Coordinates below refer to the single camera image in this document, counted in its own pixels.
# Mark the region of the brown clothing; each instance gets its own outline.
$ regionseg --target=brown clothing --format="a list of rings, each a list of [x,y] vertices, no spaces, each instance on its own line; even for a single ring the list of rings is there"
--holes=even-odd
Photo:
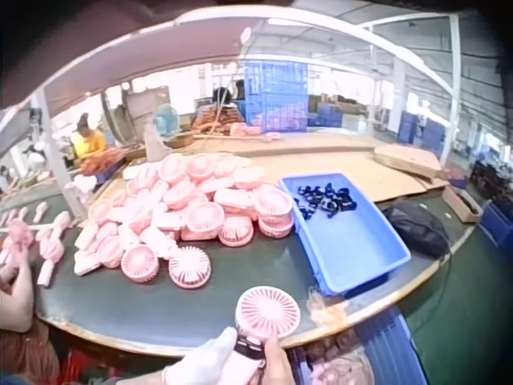
[[[210,132],[212,126],[200,127],[204,124],[214,123],[216,121],[218,107],[214,104],[206,107],[196,118],[192,125],[192,131],[198,134]],[[219,125],[213,133],[229,135],[230,127],[233,123],[243,123],[244,118],[240,114],[237,107],[222,107],[219,115]]]
[[[10,286],[0,280],[0,290],[10,294]],[[4,373],[24,374],[36,384],[56,384],[59,360],[48,338],[48,327],[34,319],[26,333],[0,330],[0,368]]]

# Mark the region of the green floor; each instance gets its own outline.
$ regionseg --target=green floor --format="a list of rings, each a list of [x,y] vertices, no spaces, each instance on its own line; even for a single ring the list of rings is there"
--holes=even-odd
[[[433,313],[447,269],[446,265],[399,304],[429,384],[513,383],[508,366],[513,363],[508,353],[513,263],[476,229],[454,256],[442,300]]]

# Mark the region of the green table surface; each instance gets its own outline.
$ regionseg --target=green table surface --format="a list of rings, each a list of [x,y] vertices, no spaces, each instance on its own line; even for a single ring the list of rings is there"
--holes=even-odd
[[[50,206],[45,223],[67,209],[60,195],[46,194],[44,199]],[[442,200],[440,192],[408,199],[423,203],[442,220],[452,244],[468,229]],[[37,200],[29,203],[29,222],[37,203]],[[135,353],[182,355],[216,337],[226,326],[235,326],[237,300],[254,286],[278,287],[297,301],[301,323],[295,334],[283,341],[285,346],[339,331],[316,326],[310,317],[306,302],[316,282],[296,234],[272,240],[258,233],[249,245],[237,249],[217,241],[194,242],[212,259],[212,277],[199,290],[183,290],[172,283],[165,261],[161,261],[157,277],[148,284],[130,281],[119,269],[101,269],[84,277],[76,276],[73,243],[79,231],[78,228],[66,231],[65,258],[56,266],[49,288],[37,286],[36,290],[38,316],[79,337]],[[38,252],[37,246],[32,252]],[[39,258],[35,266],[37,273],[41,263]],[[412,251],[411,261],[392,272],[388,280],[361,293],[351,293],[345,312],[350,317],[370,309],[374,303],[408,285],[433,263],[432,259]],[[342,302],[343,298],[332,298],[332,301]],[[371,315],[365,314],[357,322]]]

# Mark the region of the plaid shirt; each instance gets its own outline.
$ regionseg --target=plaid shirt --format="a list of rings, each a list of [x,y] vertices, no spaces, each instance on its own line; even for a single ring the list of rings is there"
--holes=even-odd
[[[214,123],[216,120],[216,115],[217,106],[215,104],[206,107],[203,111],[200,111],[200,114],[194,121],[194,124],[192,125],[192,131],[197,133],[210,132],[212,125],[208,124]],[[223,107],[219,115],[220,125],[216,127],[213,133],[227,135],[230,133],[230,127],[233,123],[243,122],[244,118],[240,114],[237,107]]]

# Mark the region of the workbench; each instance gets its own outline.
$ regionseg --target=workbench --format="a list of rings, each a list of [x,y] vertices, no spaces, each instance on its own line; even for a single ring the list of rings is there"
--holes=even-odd
[[[367,159],[367,155],[360,152],[345,155],[351,161],[345,163],[342,159],[346,157],[336,151],[330,153],[330,169],[325,171],[340,169],[344,172],[344,165],[361,163],[362,159]],[[309,172],[322,168],[320,161],[297,162],[296,156],[293,162],[295,165],[292,166],[292,161],[285,160],[287,156],[293,155],[279,155],[284,160],[281,163],[285,164],[285,172],[293,171],[294,167],[297,173],[301,173],[303,168],[309,168]],[[314,152],[301,158],[305,156],[310,159],[316,157]],[[340,161],[333,164],[333,159]],[[254,161],[257,164],[276,166],[275,161],[268,157],[255,158]],[[354,173],[350,168],[347,170],[348,174]],[[365,169],[360,169],[360,172],[366,173]],[[269,178],[273,180],[276,177],[274,172]],[[366,176],[366,180],[372,180],[372,177]],[[374,178],[378,180],[379,176],[374,175]],[[451,252],[454,254],[470,236],[473,226],[459,221],[443,201],[440,190],[427,191],[425,185],[418,185],[423,189],[405,194],[413,194],[407,199],[426,205],[442,220],[450,235]],[[376,198],[375,192],[358,187],[369,193],[374,201],[383,201],[380,194]],[[107,186],[100,195],[104,197],[108,193]],[[27,203],[27,199],[20,196],[12,199],[23,203],[13,203],[9,207]],[[45,223],[53,221],[61,210],[67,208],[60,195],[50,194],[50,197],[44,199],[50,206]],[[31,213],[37,203],[38,200],[35,200],[29,204]],[[76,276],[73,272],[73,243],[79,231],[80,228],[66,231],[63,241],[67,254],[57,265],[50,287],[44,289],[37,286],[38,317],[90,342],[122,351],[163,357],[181,356],[191,348],[216,337],[226,326],[235,326],[236,302],[244,291],[253,286],[278,287],[297,301],[301,309],[300,326],[293,335],[282,341],[284,347],[294,347],[335,334],[372,317],[411,293],[441,266],[440,261],[412,251],[411,261],[396,269],[386,279],[353,290],[345,298],[323,298],[320,309],[319,302],[311,300],[312,296],[317,296],[316,282],[296,234],[273,240],[257,233],[249,245],[237,249],[222,246],[218,241],[193,242],[211,258],[212,277],[205,287],[189,291],[172,283],[165,261],[161,261],[157,277],[146,285],[135,284],[124,277],[119,269],[101,269],[84,277]]]

